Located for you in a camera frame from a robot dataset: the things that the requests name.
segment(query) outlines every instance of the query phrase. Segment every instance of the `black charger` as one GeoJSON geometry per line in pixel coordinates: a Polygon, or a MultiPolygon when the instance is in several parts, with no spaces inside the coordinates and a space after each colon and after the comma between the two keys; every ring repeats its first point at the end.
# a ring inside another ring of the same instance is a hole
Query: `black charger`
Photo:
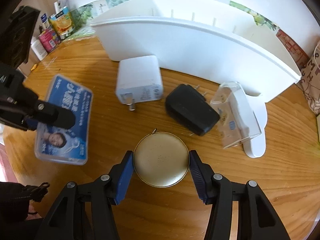
{"type": "Polygon", "coordinates": [[[219,121],[219,114],[190,85],[180,84],[165,100],[165,109],[178,123],[203,136],[219,121]]]}

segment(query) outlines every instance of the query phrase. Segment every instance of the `white plastic bin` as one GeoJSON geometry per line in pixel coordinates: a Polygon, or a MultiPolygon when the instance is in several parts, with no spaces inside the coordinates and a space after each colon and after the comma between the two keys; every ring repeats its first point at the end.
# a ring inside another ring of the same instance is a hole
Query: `white plastic bin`
{"type": "Polygon", "coordinates": [[[160,67],[220,84],[237,81],[265,102],[301,78],[268,27],[214,0],[129,0],[91,26],[112,60],[155,55],[160,67]]]}

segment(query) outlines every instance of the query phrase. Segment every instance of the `wooden tabletop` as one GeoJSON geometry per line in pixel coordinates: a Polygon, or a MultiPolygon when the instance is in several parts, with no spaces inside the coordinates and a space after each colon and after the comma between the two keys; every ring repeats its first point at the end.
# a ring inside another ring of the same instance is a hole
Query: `wooden tabletop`
{"type": "MultiPolygon", "coordinates": [[[[214,128],[203,137],[171,119],[165,112],[165,97],[180,83],[200,85],[210,100],[218,85],[183,73],[162,69],[164,98],[138,103],[135,111],[120,104],[116,95],[117,62],[111,61],[97,38],[64,42],[50,53],[25,81],[44,98],[49,82],[63,74],[93,91],[89,127],[89,159],[83,166],[50,163],[34,154],[36,132],[6,127],[4,142],[10,163],[22,184],[51,184],[36,210],[45,215],[68,181],[91,182],[119,163],[127,150],[154,128],[180,137],[189,150],[229,180],[246,183],[254,179],[264,190],[292,240],[310,231],[320,207],[320,145],[315,115],[302,91],[293,85],[267,103],[267,150],[263,157],[247,157],[241,146],[223,150],[214,128]]],[[[154,188],[133,174],[126,198],[113,207],[122,240],[202,240],[211,206],[198,198],[190,173],[169,188],[154,188]]],[[[233,220],[231,239],[236,239],[233,220]]]]}

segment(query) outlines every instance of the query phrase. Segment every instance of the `white cap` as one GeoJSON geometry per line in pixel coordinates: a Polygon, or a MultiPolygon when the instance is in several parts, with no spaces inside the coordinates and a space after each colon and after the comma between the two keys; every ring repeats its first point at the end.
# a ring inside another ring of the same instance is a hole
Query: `white cap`
{"type": "Polygon", "coordinates": [[[30,44],[33,44],[33,43],[35,43],[36,41],[37,41],[37,38],[36,38],[35,36],[32,36],[30,44]]]}

